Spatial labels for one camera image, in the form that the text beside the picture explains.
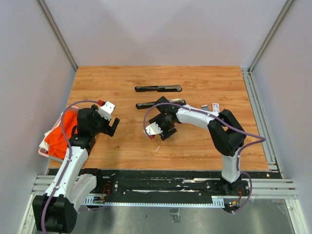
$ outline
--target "wooden tabletop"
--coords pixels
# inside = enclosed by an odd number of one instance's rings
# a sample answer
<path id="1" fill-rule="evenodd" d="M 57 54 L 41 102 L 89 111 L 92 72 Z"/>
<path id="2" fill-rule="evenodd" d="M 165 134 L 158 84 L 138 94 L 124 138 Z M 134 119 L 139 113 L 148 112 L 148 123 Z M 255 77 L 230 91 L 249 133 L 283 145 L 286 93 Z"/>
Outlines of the wooden tabletop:
<path id="1" fill-rule="evenodd" d="M 180 84 L 180 93 L 136 93 L 135 86 Z M 190 124 L 176 124 L 177 133 L 161 141 L 148 139 L 143 133 L 147 110 L 137 110 L 136 103 L 184 98 L 187 104 L 200 108 L 212 103 L 220 110 L 229 109 L 245 131 L 258 134 L 245 83 L 239 67 L 198 66 L 120 66 L 79 67 L 68 104 L 78 100 L 102 99 L 116 105 L 113 117 L 120 118 L 115 135 L 99 134 L 84 167 L 102 169 L 174 169 L 221 170 L 220 153 L 215 149 L 209 131 Z M 90 107 L 83 103 L 81 107 Z M 156 116 L 156 108 L 148 119 Z M 247 137 L 245 144 L 255 141 Z M 50 168 L 60 163 L 51 161 Z M 242 153 L 242 170 L 267 170 L 262 145 L 253 145 Z"/>

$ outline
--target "black and white robotic arm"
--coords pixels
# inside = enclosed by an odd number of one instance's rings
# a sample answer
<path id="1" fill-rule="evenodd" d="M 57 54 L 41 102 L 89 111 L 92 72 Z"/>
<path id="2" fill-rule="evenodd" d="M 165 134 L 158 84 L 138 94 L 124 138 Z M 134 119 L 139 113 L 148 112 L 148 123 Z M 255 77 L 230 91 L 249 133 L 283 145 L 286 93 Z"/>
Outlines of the black and white robotic arm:
<path id="1" fill-rule="evenodd" d="M 77 182 L 76 178 L 96 142 L 96 135 L 114 135 L 119 124 L 119 119 L 115 118 L 113 125 L 109 126 L 114 109 L 114 104 L 106 102 L 100 108 L 93 105 L 78 111 L 78 124 L 69 139 L 71 155 L 67 148 L 65 159 L 52 184 L 44 195 L 37 195 L 33 200 L 37 230 L 70 233 L 75 227 L 79 207 L 87 195 L 91 191 L 103 190 L 100 169 L 84 169 Z M 42 229 L 43 218 L 46 230 Z"/>
<path id="2" fill-rule="evenodd" d="M 169 101 L 165 97 L 161 97 L 156 103 L 167 102 Z M 152 138 L 159 134 L 161 139 L 165 140 L 177 132 L 175 123 L 189 123 L 209 130 L 214 146 L 222 155 L 222 179 L 225 180 L 224 189 L 225 191 L 233 190 L 241 181 L 237 157 L 239 157 L 238 152 L 244 145 L 246 136 L 231 129 L 224 130 L 223 125 L 212 116 L 219 117 L 239 130 L 243 131 L 243 128 L 229 110 L 217 113 L 197 109 L 190 105 L 183 105 L 183 107 L 172 105 L 157 106 L 160 114 L 149 120 L 150 125 L 145 129 L 147 134 L 152 136 Z"/>

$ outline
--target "wall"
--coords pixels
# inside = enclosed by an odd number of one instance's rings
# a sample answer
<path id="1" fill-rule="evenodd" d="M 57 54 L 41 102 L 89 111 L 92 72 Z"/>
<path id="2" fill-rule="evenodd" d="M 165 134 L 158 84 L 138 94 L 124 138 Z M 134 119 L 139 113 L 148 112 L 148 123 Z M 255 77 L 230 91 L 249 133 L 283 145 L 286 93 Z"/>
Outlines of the wall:
<path id="1" fill-rule="evenodd" d="M 43 133 L 65 106 L 74 71 L 35 0 L 0 1 L 0 227 L 16 234 L 37 174 Z"/>
<path id="2" fill-rule="evenodd" d="M 285 0 L 46 0 L 78 65 L 248 67 Z"/>
<path id="3" fill-rule="evenodd" d="M 298 0 L 254 71 L 284 174 L 312 231 L 312 1 Z"/>

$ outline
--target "pink basket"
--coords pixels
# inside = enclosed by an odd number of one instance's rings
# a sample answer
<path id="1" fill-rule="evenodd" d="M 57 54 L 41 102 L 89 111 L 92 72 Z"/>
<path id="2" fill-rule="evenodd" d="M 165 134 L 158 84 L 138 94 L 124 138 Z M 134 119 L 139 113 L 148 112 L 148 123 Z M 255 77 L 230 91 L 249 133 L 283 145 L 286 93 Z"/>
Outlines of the pink basket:
<path id="1" fill-rule="evenodd" d="M 79 110 L 79 107 L 77 107 L 77 106 L 72 106 L 71 108 L 69 108 L 69 110 L 74 111 L 74 112 L 77 113 L 78 110 Z M 60 123 L 60 117 L 58 118 L 57 122 L 54 124 L 52 130 L 55 129 L 59 123 Z M 63 159 L 60 159 L 60 158 L 58 158 L 58 157 L 54 157 L 54 156 L 48 155 L 48 152 L 47 152 L 45 149 L 43 149 L 43 148 L 40 148 L 40 147 L 39 147 L 38 153 L 39 153 L 40 155 L 42 155 L 42 156 L 49 157 L 49 158 L 51 158 L 51 159 L 53 159 L 53 160 L 63 162 Z"/>

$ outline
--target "orange cloth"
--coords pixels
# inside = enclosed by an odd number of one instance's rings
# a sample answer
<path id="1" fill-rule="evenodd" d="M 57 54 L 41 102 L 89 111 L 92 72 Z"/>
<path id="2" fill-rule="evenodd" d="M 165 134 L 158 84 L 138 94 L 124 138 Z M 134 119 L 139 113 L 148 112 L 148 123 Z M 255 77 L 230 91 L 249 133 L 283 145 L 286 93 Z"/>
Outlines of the orange cloth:
<path id="1" fill-rule="evenodd" d="M 63 120 L 64 129 L 68 139 L 71 137 L 72 129 L 77 125 L 77 113 L 68 110 Z M 60 125 L 55 128 L 44 140 L 49 144 L 48 155 L 65 158 L 67 143 L 62 133 Z"/>

